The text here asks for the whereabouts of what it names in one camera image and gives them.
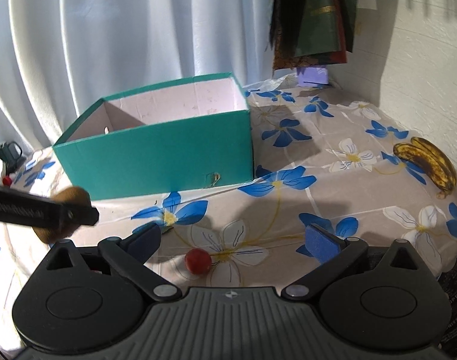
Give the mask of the cherry tomato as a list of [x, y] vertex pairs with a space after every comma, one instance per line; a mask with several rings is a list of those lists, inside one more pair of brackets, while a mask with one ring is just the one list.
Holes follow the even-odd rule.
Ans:
[[203, 249], [194, 248], [185, 254], [185, 267], [193, 275], [206, 275], [211, 265], [210, 254]]

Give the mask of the brown kiwi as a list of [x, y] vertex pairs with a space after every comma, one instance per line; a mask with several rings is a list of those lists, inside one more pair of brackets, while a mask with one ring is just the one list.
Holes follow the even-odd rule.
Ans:
[[92, 205], [89, 193], [79, 186], [70, 186], [63, 189], [62, 191], [54, 194], [52, 199], [56, 203], [61, 203], [63, 205], [62, 218], [59, 221], [58, 227], [33, 228], [35, 235], [41, 242], [47, 245], [52, 245], [62, 239], [70, 237], [80, 227], [79, 224], [74, 223], [70, 218], [67, 207], [75, 205], [90, 207]]

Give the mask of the dark bag at left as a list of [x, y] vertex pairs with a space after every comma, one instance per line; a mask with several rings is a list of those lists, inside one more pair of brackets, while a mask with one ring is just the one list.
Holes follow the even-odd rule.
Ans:
[[5, 141], [0, 143], [0, 160], [5, 165], [6, 173], [15, 173], [23, 165], [26, 157], [16, 141]]

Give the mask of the floral tablecloth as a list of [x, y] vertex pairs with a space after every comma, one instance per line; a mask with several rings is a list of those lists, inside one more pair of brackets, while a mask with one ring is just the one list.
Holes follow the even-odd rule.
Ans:
[[[210, 189], [91, 198], [94, 226], [44, 244], [0, 222], [0, 359], [457, 359], [457, 185], [439, 189], [393, 147], [417, 134], [328, 88], [243, 91], [254, 178]], [[46, 197], [73, 185], [53, 147], [0, 186]], [[100, 256], [156, 223], [145, 263], [182, 292], [153, 301]], [[312, 299], [283, 288], [320, 263], [319, 225], [368, 244]], [[185, 254], [210, 254], [206, 275]]]

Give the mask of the overripe banana bunch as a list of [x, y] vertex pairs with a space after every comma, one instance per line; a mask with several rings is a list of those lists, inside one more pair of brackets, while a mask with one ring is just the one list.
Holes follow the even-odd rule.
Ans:
[[398, 158], [423, 170], [439, 189], [439, 198], [445, 198], [455, 191], [456, 169], [450, 159], [432, 142], [413, 136], [409, 143], [395, 144], [393, 152]]

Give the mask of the teal cardboard box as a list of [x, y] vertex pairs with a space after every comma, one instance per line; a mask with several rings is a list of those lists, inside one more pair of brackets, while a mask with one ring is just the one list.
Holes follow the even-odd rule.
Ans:
[[94, 200], [210, 189], [254, 178], [250, 108], [230, 72], [102, 97], [53, 150]]

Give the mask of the purple paper box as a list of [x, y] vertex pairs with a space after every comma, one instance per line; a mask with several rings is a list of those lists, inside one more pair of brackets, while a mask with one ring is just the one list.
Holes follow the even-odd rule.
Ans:
[[297, 79], [299, 86], [325, 86], [329, 83], [329, 72], [326, 66], [298, 67]]

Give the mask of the dark green hanging bags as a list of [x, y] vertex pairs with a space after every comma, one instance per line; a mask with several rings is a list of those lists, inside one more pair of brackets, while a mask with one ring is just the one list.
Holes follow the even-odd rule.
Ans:
[[274, 0], [272, 69], [346, 63], [354, 46], [357, 10], [376, 8], [377, 0]]

